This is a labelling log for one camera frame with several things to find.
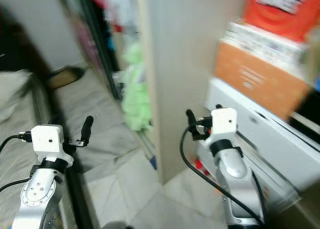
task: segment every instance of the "white wall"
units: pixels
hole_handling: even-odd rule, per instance
[[[0,0],[52,70],[84,60],[59,0]]]
[[[185,168],[179,142],[186,109],[207,116],[204,103],[216,47],[227,22],[241,17],[245,0],[137,0],[147,82],[163,183]],[[187,157],[195,143],[185,143]]]

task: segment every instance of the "white floor tile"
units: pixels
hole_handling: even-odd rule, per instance
[[[163,186],[161,192],[166,197],[197,210],[215,221],[225,220],[220,193],[190,169],[184,170],[170,180]]]
[[[158,174],[140,150],[117,170],[116,175],[120,181],[130,220],[161,188]]]
[[[88,146],[77,150],[77,155],[86,172],[138,146],[133,133],[126,125],[120,124],[92,134]]]
[[[95,215],[99,218],[104,213],[110,192],[115,184],[116,176],[110,175],[103,179],[93,181],[87,185],[89,196],[94,206]]]
[[[83,174],[84,181],[86,183],[90,183],[115,174],[116,170],[120,168],[123,164],[125,164],[127,161],[129,161],[139,150],[141,149],[136,148],[133,150],[129,150],[115,158],[109,159],[104,163],[90,169],[89,171]]]
[[[226,229],[214,221],[157,193],[130,225],[136,229]]]
[[[103,227],[109,222],[129,220],[128,208],[120,187],[119,181],[116,179],[112,185],[106,203],[101,214],[98,215],[99,224]]]

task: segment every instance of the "green plush toy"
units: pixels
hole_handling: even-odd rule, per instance
[[[142,49],[139,43],[128,47],[123,58],[130,64],[122,82],[125,84],[122,109],[125,113],[126,124],[134,131],[149,129],[151,120],[150,101],[147,83],[145,82],[145,68]]]

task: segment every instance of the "red package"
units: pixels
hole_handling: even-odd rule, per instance
[[[244,20],[271,33],[304,42],[319,16],[320,0],[247,0]]]

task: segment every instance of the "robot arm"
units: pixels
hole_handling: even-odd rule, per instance
[[[87,117],[81,140],[68,144],[70,153],[75,147],[89,143],[92,116]],[[63,194],[65,170],[73,165],[74,159],[64,151],[63,128],[60,125],[38,125],[31,130],[32,145],[41,165],[20,193],[20,209],[12,229],[62,228],[59,202]]]
[[[209,123],[210,128],[205,130],[206,135],[202,135],[201,144],[204,147],[198,151],[203,166],[217,179],[221,188],[245,204],[263,222],[263,195],[259,183],[251,168],[244,163],[240,147],[234,146],[237,111],[219,108],[211,111],[211,117],[205,120],[212,121]],[[228,228],[260,228],[247,210],[226,195],[222,198]]]

